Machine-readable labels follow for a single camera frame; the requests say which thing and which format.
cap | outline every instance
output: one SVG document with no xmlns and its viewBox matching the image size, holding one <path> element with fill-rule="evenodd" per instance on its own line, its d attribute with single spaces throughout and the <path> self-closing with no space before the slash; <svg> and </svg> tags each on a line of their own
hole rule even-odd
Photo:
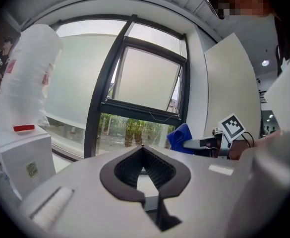
<svg viewBox="0 0 290 238">
<path fill-rule="evenodd" d="M 6 36 L 4 37 L 4 42 L 10 42 L 12 44 L 14 44 L 14 39 L 11 36 Z"/>
</svg>

window frame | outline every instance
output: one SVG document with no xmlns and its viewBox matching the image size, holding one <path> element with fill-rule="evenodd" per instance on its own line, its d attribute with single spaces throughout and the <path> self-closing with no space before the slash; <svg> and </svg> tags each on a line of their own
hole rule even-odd
<svg viewBox="0 0 290 238">
<path fill-rule="evenodd" d="M 117 14 L 85 15 L 66 20 L 58 20 L 56 23 L 50 26 L 55 31 L 57 31 L 64 24 L 83 20 L 98 20 L 98 19 L 121 20 L 126 21 L 126 23 L 119 32 L 119 34 L 117 35 L 112 47 L 110 48 L 102 65 L 102 68 L 100 70 L 97 82 L 95 84 L 86 122 L 85 139 L 84 139 L 84 158 L 95 156 L 98 126 L 101 113 L 151 121 L 155 123 L 174 125 L 175 128 L 177 128 L 186 121 L 189 102 L 190 60 L 186 34 L 178 33 L 175 30 L 170 29 L 169 27 L 166 27 L 159 23 L 155 23 L 143 18 L 138 18 L 137 15 L 135 14 L 133 14 L 132 16 L 117 15 Z M 156 30 L 162 31 L 179 39 L 180 47 L 185 42 L 187 58 L 159 45 L 144 40 L 136 39 L 133 37 L 129 37 L 128 34 L 130 33 L 135 23 L 154 28 Z M 127 47 L 135 48 L 141 51 L 154 54 L 156 56 L 178 63 L 180 65 L 179 75 L 177 76 L 177 79 L 178 78 L 180 79 L 178 93 L 180 99 L 178 99 L 177 106 L 179 114 L 107 98 L 108 90 L 115 71 L 115 67 L 119 62 L 116 72 L 117 73 L 115 79 L 116 81 L 119 69 L 122 67 L 121 66 L 122 56 Z M 67 153 L 66 156 L 63 156 L 64 153 L 62 153 L 61 151 L 58 152 L 58 150 L 56 149 L 54 149 L 54 152 L 56 154 L 69 159 L 70 157 L 69 153 Z M 71 160 L 73 161 L 77 161 L 80 159 L 82 158 L 81 157 L 77 158 L 77 156 L 74 154 L 71 158 Z"/>
</svg>

blue object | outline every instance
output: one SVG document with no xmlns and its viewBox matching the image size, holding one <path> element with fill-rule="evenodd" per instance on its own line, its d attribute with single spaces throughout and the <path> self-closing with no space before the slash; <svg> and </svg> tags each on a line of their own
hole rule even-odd
<svg viewBox="0 0 290 238">
<path fill-rule="evenodd" d="M 181 153 L 194 154 L 192 149 L 182 146 L 184 141 L 192 139 L 190 129 L 186 123 L 181 124 L 176 130 L 167 135 L 170 142 L 171 150 Z"/>
</svg>

